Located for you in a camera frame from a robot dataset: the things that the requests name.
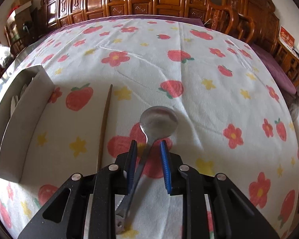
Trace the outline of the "stainless steel fork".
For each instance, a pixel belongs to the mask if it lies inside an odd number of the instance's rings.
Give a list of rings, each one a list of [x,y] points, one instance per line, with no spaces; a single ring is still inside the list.
[[[28,83],[28,84],[24,84],[22,89],[21,89],[21,92],[20,92],[20,96],[19,96],[19,99],[24,95],[24,93],[26,92],[28,86],[30,85],[30,83],[33,81],[34,78],[31,79],[31,81]]]

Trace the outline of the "red greeting card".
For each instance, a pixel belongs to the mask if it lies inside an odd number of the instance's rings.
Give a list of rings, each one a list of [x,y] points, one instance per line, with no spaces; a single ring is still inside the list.
[[[293,48],[295,39],[283,26],[279,30],[279,39],[290,49]]]

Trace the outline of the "stainless steel spoon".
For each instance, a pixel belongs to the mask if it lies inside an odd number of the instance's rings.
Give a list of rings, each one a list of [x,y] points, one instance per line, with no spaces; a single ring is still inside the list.
[[[140,129],[146,137],[146,145],[134,175],[133,187],[128,195],[123,197],[115,210],[115,231],[117,234],[121,234],[125,230],[126,217],[152,146],[156,141],[171,136],[177,127],[178,117],[168,107],[153,106],[141,114]]]

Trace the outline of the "grey metal utensil tray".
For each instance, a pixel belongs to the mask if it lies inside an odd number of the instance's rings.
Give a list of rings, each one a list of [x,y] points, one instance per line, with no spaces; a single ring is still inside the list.
[[[11,99],[24,95],[10,116]],[[37,123],[50,99],[55,85],[41,65],[12,74],[0,84],[0,178],[20,182],[27,151]]]

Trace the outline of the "carved wooden long sofa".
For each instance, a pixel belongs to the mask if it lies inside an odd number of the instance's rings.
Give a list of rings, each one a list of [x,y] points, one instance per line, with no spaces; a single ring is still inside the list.
[[[45,32],[96,18],[163,15],[198,18],[206,27],[229,33],[237,16],[210,0],[41,0],[39,22]]]

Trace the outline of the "dark wooden cabinet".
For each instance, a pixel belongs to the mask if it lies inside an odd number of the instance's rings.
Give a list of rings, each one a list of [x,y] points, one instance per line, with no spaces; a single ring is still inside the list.
[[[10,51],[16,57],[21,51],[39,39],[36,24],[32,20],[30,8],[7,19],[4,34]]]

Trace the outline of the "white red box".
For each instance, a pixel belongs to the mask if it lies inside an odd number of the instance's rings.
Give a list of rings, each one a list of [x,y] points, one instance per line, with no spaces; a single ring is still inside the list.
[[[14,17],[16,14],[19,14],[20,12],[24,11],[27,8],[30,8],[32,6],[32,1],[28,1],[23,5],[18,5],[15,8],[12,8],[9,12],[9,14],[7,15],[7,19],[9,19],[10,17]]]

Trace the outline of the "strawberry flower print tablecloth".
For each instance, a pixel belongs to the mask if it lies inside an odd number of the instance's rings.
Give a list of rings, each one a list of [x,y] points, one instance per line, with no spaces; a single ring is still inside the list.
[[[149,107],[179,120],[169,150],[201,174],[225,173],[281,238],[299,193],[291,115],[266,66],[244,42],[165,20],[90,23],[46,38],[7,73],[41,65],[55,88],[30,141],[19,183],[0,178],[0,220],[17,238],[73,173],[96,171],[102,116],[113,85],[102,165],[136,141]]]

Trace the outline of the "small fluffy dog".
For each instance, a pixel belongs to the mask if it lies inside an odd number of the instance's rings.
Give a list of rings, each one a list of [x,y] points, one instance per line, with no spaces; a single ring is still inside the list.
[[[299,116],[299,97],[287,99],[286,104],[292,121],[296,121]]]

